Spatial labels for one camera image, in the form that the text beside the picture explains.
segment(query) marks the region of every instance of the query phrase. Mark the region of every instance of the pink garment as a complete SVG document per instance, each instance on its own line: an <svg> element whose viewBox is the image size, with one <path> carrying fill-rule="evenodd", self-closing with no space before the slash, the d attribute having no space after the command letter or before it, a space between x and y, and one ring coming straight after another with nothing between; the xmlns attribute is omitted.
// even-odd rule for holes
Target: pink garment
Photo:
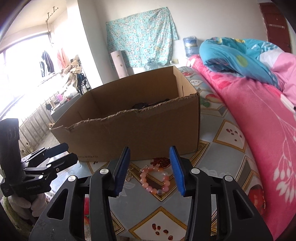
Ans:
<svg viewBox="0 0 296 241"><path fill-rule="evenodd" d="M189 61L221 97L246 137L266 198L263 217L275 240L296 213L296 114L271 85L211 72L199 56Z"/></svg>
<svg viewBox="0 0 296 241"><path fill-rule="evenodd" d="M283 94L296 106L296 55L281 53L270 70L283 84Z"/></svg>
<svg viewBox="0 0 296 241"><path fill-rule="evenodd" d="M59 68L62 70L62 69L65 69L69 64L70 64L70 60L69 58L67 57L65 51L63 48L61 48L60 50L58 50L57 52L57 63L59 65Z"/></svg>

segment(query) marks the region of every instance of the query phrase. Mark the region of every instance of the door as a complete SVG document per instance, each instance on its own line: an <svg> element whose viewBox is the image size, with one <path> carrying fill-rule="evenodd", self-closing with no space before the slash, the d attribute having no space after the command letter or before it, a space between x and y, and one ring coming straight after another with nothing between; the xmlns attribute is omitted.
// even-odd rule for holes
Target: door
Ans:
<svg viewBox="0 0 296 241"><path fill-rule="evenodd" d="M288 24L284 15L274 3L260 3L264 17L268 41L291 53L291 42Z"/></svg>

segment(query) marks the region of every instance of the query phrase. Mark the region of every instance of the cardboard box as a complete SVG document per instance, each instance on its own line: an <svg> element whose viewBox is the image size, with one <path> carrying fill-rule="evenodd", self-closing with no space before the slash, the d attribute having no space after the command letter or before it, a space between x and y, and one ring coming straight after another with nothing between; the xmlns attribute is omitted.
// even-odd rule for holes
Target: cardboard box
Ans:
<svg viewBox="0 0 296 241"><path fill-rule="evenodd" d="M167 102L142 110L137 103ZM125 146L131 160L169 157L197 150L200 98L176 67L166 67L97 87L77 100L51 129L80 161L118 158Z"/></svg>

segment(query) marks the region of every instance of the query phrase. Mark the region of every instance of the gloved hand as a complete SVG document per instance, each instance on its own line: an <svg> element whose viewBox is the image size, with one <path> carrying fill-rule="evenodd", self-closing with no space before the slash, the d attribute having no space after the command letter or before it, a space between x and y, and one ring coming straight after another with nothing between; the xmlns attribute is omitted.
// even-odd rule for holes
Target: gloved hand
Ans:
<svg viewBox="0 0 296 241"><path fill-rule="evenodd" d="M23 219L29 219L28 214L26 214L24 208L30 208L32 210L32 215L34 217L39 217L43 210L46 208L47 203L45 201L45 194L41 193L37 195L37 198L31 204L28 200L23 197L18 197L17 195L12 195L8 198L8 201L12 209Z"/></svg>

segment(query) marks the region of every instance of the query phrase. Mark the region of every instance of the ceiling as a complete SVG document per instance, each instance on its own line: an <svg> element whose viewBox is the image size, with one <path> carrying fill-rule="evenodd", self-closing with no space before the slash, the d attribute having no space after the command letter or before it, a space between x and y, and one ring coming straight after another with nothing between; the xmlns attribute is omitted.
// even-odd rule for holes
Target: ceiling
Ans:
<svg viewBox="0 0 296 241"><path fill-rule="evenodd" d="M53 6L59 9L50 17L48 23L52 23L67 9L66 0L31 0L18 14L5 35L9 36L25 28L45 24L47 13L50 15L53 12Z"/></svg>

